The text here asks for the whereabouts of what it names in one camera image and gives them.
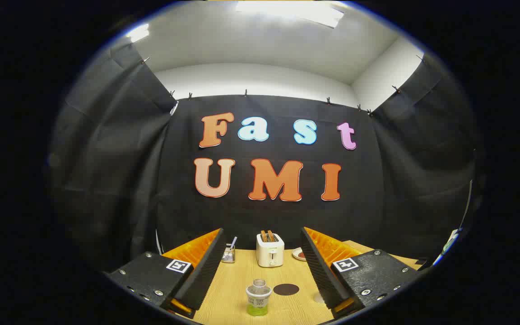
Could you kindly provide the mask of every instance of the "black metal plate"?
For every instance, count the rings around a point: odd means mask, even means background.
[[[398,292],[398,286],[415,280],[418,273],[415,269],[398,261],[388,253],[375,249],[362,255],[336,261],[332,270],[343,286],[351,292],[353,297],[359,299],[365,306],[377,302],[378,298],[389,298]]]
[[[186,267],[186,262],[176,263],[174,259],[147,251],[107,276],[124,290],[166,308],[180,288],[180,284],[194,269],[192,264],[187,264],[189,265]],[[161,292],[161,296],[156,294],[157,290]]]

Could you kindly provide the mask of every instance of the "clear plastic cup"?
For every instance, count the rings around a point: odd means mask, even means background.
[[[252,316],[264,316],[268,313],[268,298],[272,294],[272,288],[266,286],[266,281],[256,279],[252,285],[246,288],[248,306],[246,311]]]

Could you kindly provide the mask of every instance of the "orange letter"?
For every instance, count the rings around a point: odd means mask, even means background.
[[[303,165],[300,161],[287,161],[282,167],[280,174],[276,175],[272,164],[267,159],[254,159],[250,162],[254,166],[254,189],[248,194],[251,200],[264,200],[264,185],[271,199],[275,199],[280,189],[284,187],[280,195],[282,201],[300,201],[302,195],[298,191],[300,170]]]
[[[322,170],[326,173],[326,181],[324,182],[324,193],[320,196],[324,201],[336,201],[340,198],[338,193],[338,173],[342,167],[337,164],[324,164]]]
[[[230,188],[230,172],[236,161],[232,159],[218,160],[218,165],[221,168],[220,185],[218,187],[210,187],[208,185],[208,172],[213,163],[214,161],[208,158],[194,159],[194,165],[196,165],[196,189],[205,197],[222,197]]]
[[[234,121],[234,114],[223,113],[218,115],[204,116],[202,122],[204,122],[204,136],[200,141],[200,148],[214,147],[222,142],[219,138],[216,138],[216,132],[219,132],[221,136],[226,134],[228,130],[228,122]]]

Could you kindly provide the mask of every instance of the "white wall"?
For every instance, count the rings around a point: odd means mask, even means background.
[[[274,95],[314,99],[357,107],[353,89],[344,83],[280,66],[260,64],[202,64],[156,72],[174,98],[213,95]]]
[[[366,68],[353,83],[361,109],[374,111],[417,69],[424,53],[406,38],[399,37]]]

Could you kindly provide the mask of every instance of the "plate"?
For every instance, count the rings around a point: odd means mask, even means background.
[[[298,254],[302,253],[302,248],[298,247],[297,249],[295,249],[294,251],[292,251],[292,256],[297,259],[297,260],[300,260],[300,261],[305,261],[306,262],[306,259],[304,257],[299,257]]]

